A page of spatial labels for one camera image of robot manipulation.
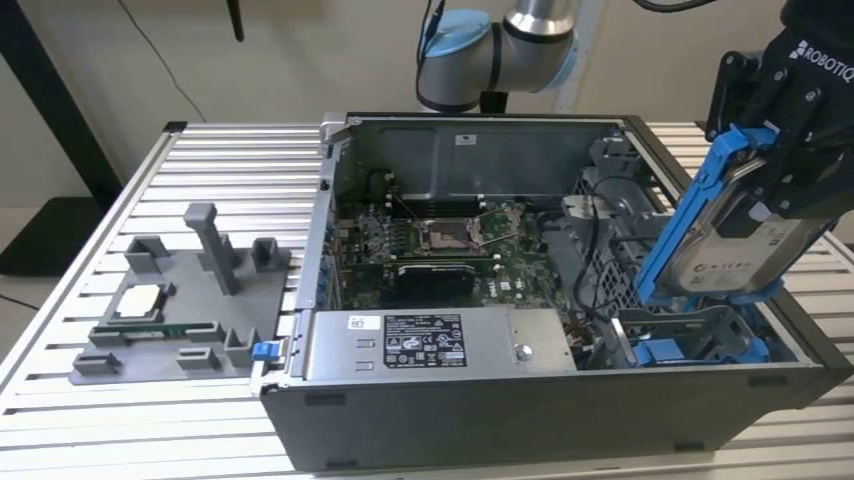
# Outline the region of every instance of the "motherboard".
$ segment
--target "motherboard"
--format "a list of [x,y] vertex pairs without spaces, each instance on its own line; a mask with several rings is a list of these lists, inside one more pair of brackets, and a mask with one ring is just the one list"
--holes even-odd
[[568,311],[537,216],[523,202],[351,204],[337,221],[341,307]]

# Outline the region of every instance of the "sticker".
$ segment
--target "sticker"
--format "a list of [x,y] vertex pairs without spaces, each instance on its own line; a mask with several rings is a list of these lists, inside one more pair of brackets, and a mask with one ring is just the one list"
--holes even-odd
[[476,135],[456,135],[453,139],[453,143],[459,147],[460,145],[476,145],[477,144],[477,136]]
[[384,320],[383,345],[388,368],[465,366],[465,339],[459,315],[385,315]]
[[744,288],[763,265],[756,260],[774,258],[798,221],[768,222],[747,238],[704,240],[701,249],[691,256],[688,268],[679,275],[680,286],[695,293],[723,293]]
[[380,319],[379,315],[351,315],[347,328],[349,330],[379,330]]

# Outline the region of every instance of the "open computer chassis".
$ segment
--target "open computer chassis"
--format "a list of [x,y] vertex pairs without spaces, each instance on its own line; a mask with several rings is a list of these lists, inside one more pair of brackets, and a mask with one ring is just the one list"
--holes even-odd
[[850,374],[784,291],[637,301],[689,182],[637,118],[349,114],[321,130],[293,332],[253,372],[297,468],[708,451]]

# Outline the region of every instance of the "cable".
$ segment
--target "cable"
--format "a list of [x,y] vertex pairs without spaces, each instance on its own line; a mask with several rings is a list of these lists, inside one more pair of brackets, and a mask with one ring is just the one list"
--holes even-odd
[[424,64],[424,58],[427,58],[427,47],[429,46],[432,37],[436,36],[439,21],[441,20],[441,16],[444,15],[444,3],[445,0],[439,1],[436,10],[432,12],[432,17],[429,17],[432,0],[427,0],[427,8],[424,9],[424,17],[421,18],[421,29],[417,37],[417,52],[415,54],[415,62],[417,64],[417,68],[415,70],[415,96],[420,94],[421,65]]
[[684,12],[685,10],[701,7],[703,5],[708,5],[709,3],[716,1],[718,0],[687,0],[685,2],[661,5],[660,3],[652,2],[649,0],[633,0],[640,8],[655,13]]
[[184,89],[181,88],[180,84],[177,83],[177,79],[174,78],[174,74],[172,73],[172,69],[169,68],[169,64],[165,63],[165,59],[162,58],[162,55],[160,55],[160,50],[157,50],[157,47],[154,46],[154,43],[150,41],[150,38],[148,38],[148,35],[142,31],[142,28],[138,26],[138,23],[136,23],[136,18],[133,18],[133,14],[130,13],[130,10],[128,9],[128,6],[124,4],[124,0],[116,0],[116,2],[118,2],[118,5],[121,6],[121,9],[124,10],[124,13],[128,16],[128,19],[130,20],[130,23],[133,24],[133,27],[136,28],[136,31],[142,36],[142,39],[145,39],[145,42],[150,46],[150,49],[153,50],[154,55],[157,55],[157,58],[160,59],[160,63],[162,64],[162,68],[165,68],[165,73],[169,75],[169,78],[172,79],[172,84],[174,85],[174,89],[181,94],[181,96],[184,97],[184,99],[186,100],[189,105],[192,106],[193,110],[198,114],[198,118],[201,119],[201,121],[206,122],[208,119],[205,118],[204,114],[201,113],[201,110],[198,110],[198,106],[196,105],[196,102],[192,101],[192,99],[189,98],[189,95],[186,95],[186,92],[184,92]]
[[26,303],[16,298],[12,297],[6,297],[5,295],[0,294],[0,299],[5,300],[6,302],[14,303],[17,305],[20,305],[21,307],[26,307],[32,310],[38,310],[40,307],[36,307],[32,303]]
[[601,200],[604,200],[605,202],[609,203],[608,199],[604,198],[599,193],[596,193],[596,188],[599,187],[599,185],[601,185],[601,183],[604,183],[608,180],[621,180],[625,182],[631,182],[633,183],[639,188],[644,188],[643,184],[633,178],[631,177],[624,177],[620,175],[611,175],[607,176],[604,178],[600,178],[596,183],[592,184],[591,188],[589,188],[589,193],[587,194],[588,198],[589,198],[589,208],[592,210],[592,215],[591,218],[593,219],[592,221],[592,225],[591,225],[591,231],[589,231],[589,238],[587,241],[587,251],[584,254],[584,264],[581,266],[581,269],[579,271],[577,276],[575,277],[575,283],[572,284],[572,297],[575,299],[575,303],[577,304],[577,306],[581,308],[583,312],[587,314],[588,317],[601,320],[604,322],[607,322],[607,318],[604,318],[604,315],[601,315],[596,310],[600,309],[601,307],[604,307],[607,305],[603,304],[600,307],[595,305],[595,301],[597,298],[597,289],[593,292],[593,301],[591,305],[584,304],[584,302],[580,299],[580,288],[581,288],[581,282],[584,277],[587,276],[587,271],[589,270],[589,266],[592,265],[592,259],[595,256],[595,250],[596,250],[596,245],[599,243],[599,210],[596,208],[596,202],[595,202],[595,198],[600,198]]
[[424,54],[424,30],[427,29],[427,18],[429,17],[429,10],[432,10],[432,0],[427,0],[427,8],[424,9],[424,17],[421,18],[421,30],[417,34],[417,50],[415,51],[415,65],[420,71],[423,54]]

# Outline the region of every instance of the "black stand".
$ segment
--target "black stand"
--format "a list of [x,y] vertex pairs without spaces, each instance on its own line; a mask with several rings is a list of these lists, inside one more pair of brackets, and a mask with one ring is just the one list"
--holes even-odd
[[480,92],[480,113],[507,113],[507,92]]
[[60,197],[46,202],[0,254],[0,274],[57,276],[70,265],[121,184],[16,0],[0,0],[0,53],[92,193],[92,198]]

